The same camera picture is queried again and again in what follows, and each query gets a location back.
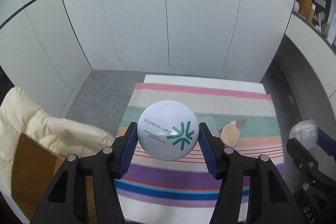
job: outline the pink object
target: pink object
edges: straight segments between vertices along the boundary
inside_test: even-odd
[[[299,3],[297,2],[297,0],[294,2],[294,6],[293,6],[293,10],[295,11],[295,12],[299,12],[299,10],[300,10],[300,5],[299,5]]]

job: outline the purple stripe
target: purple stripe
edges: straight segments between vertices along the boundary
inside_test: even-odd
[[[154,198],[152,196],[141,195],[137,193],[128,192],[117,188],[118,195],[122,195],[126,198],[131,198],[139,201],[144,201],[147,203],[155,203],[166,206],[176,206],[176,207],[188,207],[188,208],[214,208],[216,200],[178,200],[178,199],[167,199],[167,198]]]
[[[281,175],[286,174],[285,164],[276,165]],[[124,179],[162,187],[182,189],[219,189],[220,180],[215,180],[209,173],[168,170],[145,165],[131,164]],[[243,185],[249,185],[249,177],[244,177]]]
[[[246,196],[242,196],[242,197],[241,197],[241,202],[242,202],[242,203],[249,202],[249,196],[248,196],[248,195],[246,195]]]

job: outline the striped blanket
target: striped blanket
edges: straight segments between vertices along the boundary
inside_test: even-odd
[[[160,100],[187,105],[198,119],[213,117],[221,127],[239,117],[246,125],[234,149],[242,155],[268,155],[285,176],[284,154],[270,95],[182,85],[136,84],[118,136],[130,122]],[[147,224],[209,223],[221,181],[208,173],[198,143],[191,153],[175,161],[149,156],[138,143],[128,173],[115,181],[125,218]],[[249,179],[244,177],[240,220],[246,218]]]

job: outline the green logo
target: green logo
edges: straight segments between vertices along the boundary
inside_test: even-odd
[[[192,140],[193,137],[191,137],[191,135],[194,134],[194,130],[189,133],[189,127],[190,127],[190,121],[187,122],[187,127],[185,129],[185,136],[189,140]],[[174,138],[182,137],[183,134],[184,134],[184,122],[181,123],[181,130],[177,129],[176,127],[173,127],[173,130],[175,130],[178,133],[178,135],[167,136],[167,139],[174,139]],[[181,142],[181,150],[183,150],[184,149],[184,143],[187,143],[187,145],[190,145],[190,142],[189,142],[188,139],[180,138],[180,139],[176,140],[175,142],[173,142],[173,145],[176,145],[179,142]]]

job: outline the pink stripe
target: pink stripe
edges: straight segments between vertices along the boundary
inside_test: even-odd
[[[135,84],[134,89],[135,90],[141,90],[141,89],[162,90],[162,91],[195,93],[195,94],[204,94],[204,95],[218,95],[218,96],[230,96],[230,97],[240,97],[240,98],[250,98],[250,99],[271,100],[271,96],[268,94],[247,92],[247,91],[237,91],[237,90],[201,88],[198,86],[187,86],[187,85],[137,83]]]

